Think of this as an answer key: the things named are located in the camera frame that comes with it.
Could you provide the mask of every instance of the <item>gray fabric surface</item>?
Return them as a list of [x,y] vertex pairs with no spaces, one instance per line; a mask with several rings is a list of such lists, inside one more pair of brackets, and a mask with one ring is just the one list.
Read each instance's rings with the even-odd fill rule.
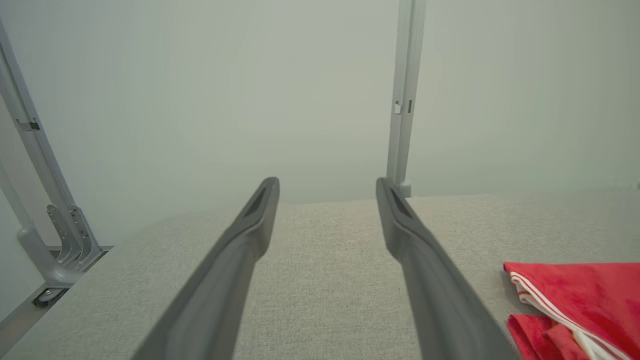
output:
[[[505,329],[502,262],[640,261],[640,192],[410,199]],[[236,209],[158,223],[97,263],[5,357],[128,359]],[[255,267],[235,359],[419,359],[375,200],[281,205]]]

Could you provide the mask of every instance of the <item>white stripe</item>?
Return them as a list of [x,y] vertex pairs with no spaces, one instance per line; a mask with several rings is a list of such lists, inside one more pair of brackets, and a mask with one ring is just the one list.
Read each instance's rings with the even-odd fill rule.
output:
[[[545,315],[573,331],[573,338],[591,360],[616,360],[615,356],[622,360],[631,360],[631,358],[625,355],[622,351],[571,320],[562,311],[560,311],[560,309],[553,305],[553,303],[551,303],[551,301],[549,301],[549,299],[547,299],[526,277],[516,272],[511,272],[509,274],[511,276],[511,282],[516,285],[518,292],[523,290],[528,292],[528,294],[522,294],[519,296],[520,301],[534,306]],[[602,348],[602,345],[606,346],[609,351]]]

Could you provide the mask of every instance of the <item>red towel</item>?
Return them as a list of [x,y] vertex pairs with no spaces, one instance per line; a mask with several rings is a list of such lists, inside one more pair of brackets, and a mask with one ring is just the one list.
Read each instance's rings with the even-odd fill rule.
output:
[[504,263],[504,270],[520,301],[546,315],[509,318],[525,360],[640,360],[640,263]]

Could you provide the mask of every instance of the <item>white wall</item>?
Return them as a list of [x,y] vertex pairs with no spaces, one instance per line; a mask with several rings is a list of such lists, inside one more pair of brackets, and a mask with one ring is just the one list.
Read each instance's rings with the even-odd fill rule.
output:
[[414,195],[640,182],[640,2],[428,1]]
[[4,0],[0,16],[101,245],[185,211],[374,197],[398,2]]
[[18,242],[21,228],[0,190],[0,322],[44,284],[40,272]]

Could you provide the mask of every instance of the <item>caster wheel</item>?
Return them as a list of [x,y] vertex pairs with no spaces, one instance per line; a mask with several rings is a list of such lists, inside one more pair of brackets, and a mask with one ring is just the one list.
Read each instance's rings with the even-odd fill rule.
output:
[[32,301],[32,304],[36,307],[53,306],[67,290],[68,289],[46,289],[40,296]]

